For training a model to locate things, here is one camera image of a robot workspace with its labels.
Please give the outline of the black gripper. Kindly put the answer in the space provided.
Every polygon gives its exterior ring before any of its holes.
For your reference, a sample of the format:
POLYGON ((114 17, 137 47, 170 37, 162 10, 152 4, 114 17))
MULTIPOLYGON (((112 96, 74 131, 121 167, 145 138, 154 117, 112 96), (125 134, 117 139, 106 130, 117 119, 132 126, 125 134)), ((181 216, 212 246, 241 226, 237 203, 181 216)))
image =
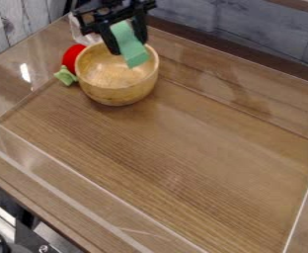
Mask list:
POLYGON ((134 35, 141 43, 148 42, 146 12, 156 7, 156 0, 89 0, 72 10, 81 34, 98 34, 112 54, 121 51, 110 26, 132 19, 134 35))

